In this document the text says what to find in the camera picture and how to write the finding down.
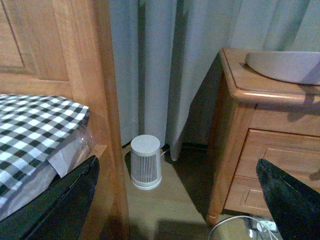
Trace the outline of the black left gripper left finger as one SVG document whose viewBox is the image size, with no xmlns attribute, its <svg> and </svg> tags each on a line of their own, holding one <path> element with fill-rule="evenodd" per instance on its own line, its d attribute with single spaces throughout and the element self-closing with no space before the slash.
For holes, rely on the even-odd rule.
<svg viewBox="0 0 320 240">
<path fill-rule="evenodd" d="M 77 240 L 100 172 L 93 155 L 0 222 L 2 240 Z"/>
</svg>

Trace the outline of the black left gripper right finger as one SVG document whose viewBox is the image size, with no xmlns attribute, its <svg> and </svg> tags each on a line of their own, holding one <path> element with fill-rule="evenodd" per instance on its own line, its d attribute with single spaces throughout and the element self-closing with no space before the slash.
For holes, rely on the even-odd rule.
<svg viewBox="0 0 320 240">
<path fill-rule="evenodd" d="M 264 201 L 284 240 L 320 238 L 320 193 L 266 159 L 256 174 Z"/>
</svg>

